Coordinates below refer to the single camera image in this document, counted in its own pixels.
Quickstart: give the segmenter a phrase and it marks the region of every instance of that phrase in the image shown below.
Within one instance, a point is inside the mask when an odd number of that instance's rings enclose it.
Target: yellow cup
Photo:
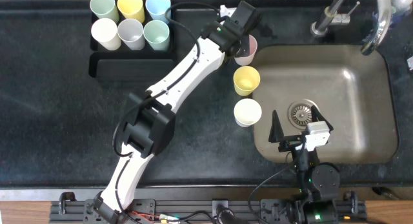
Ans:
[[[252,66],[242,66],[234,73],[235,91],[240,96],[248,96],[254,91],[261,81],[258,71]]]
[[[117,0],[117,7],[127,19],[136,19],[140,23],[145,21],[145,12],[142,0]]]

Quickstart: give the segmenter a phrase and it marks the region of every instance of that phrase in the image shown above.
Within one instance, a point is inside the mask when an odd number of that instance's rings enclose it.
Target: white label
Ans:
[[[408,70],[413,70],[413,56],[407,59]]]

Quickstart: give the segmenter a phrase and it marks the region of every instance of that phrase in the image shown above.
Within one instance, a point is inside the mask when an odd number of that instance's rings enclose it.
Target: wooden floor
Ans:
[[[367,201],[366,204],[372,221],[387,224],[413,223],[413,201]],[[0,212],[3,224],[45,224],[48,223],[50,202],[2,201]]]

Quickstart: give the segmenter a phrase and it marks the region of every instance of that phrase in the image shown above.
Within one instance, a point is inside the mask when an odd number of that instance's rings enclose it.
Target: faucet handle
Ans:
[[[356,5],[347,14],[337,14],[334,16],[331,25],[348,25],[350,23],[351,13],[360,5],[360,1],[356,2]]]

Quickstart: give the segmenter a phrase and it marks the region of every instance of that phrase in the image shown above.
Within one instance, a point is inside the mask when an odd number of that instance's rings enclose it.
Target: sink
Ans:
[[[334,130],[317,148],[321,161],[384,163],[398,148],[387,65],[378,52],[361,46],[270,46],[251,66],[261,76],[252,94],[263,115],[254,125],[256,147],[265,158],[285,162],[286,152],[269,143],[272,111],[277,110],[284,135],[296,135],[310,121],[316,105]]]

